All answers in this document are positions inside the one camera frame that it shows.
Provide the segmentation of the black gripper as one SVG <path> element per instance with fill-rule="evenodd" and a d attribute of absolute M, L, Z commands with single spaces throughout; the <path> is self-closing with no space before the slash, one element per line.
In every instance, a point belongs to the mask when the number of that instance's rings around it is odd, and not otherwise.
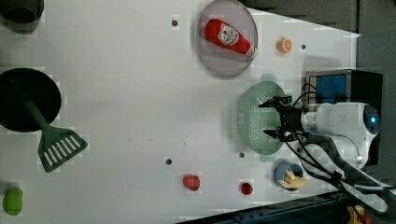
<path fill-rule="evenodd" d="M 301 115 L 303 110 L 291 104 L 290 96 L 277 96 L 260 105 L 260 108 L 273 107 L 280 118 L 280 125 L 276 130 L 264 130 L 263 132 L 280 142 L 292 142 L 297 139 L 297 132 L 303 130 Z"/>

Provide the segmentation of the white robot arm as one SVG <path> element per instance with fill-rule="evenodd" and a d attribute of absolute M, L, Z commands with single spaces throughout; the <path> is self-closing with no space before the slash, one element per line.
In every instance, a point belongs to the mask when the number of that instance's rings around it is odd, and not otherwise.
<path fill-rule="evenodd" d="M 297 107 L 289 96 L 276 96 L 261 104 L 272 107 L 280 125 L 265 133 L 281 142 L 297 141 L 305 171 L 378 214 L 389 210 L 395 188 L 363 172 L 369 149 L 379 135 L 381 119 L 371 105 L 343 102 Z"/>

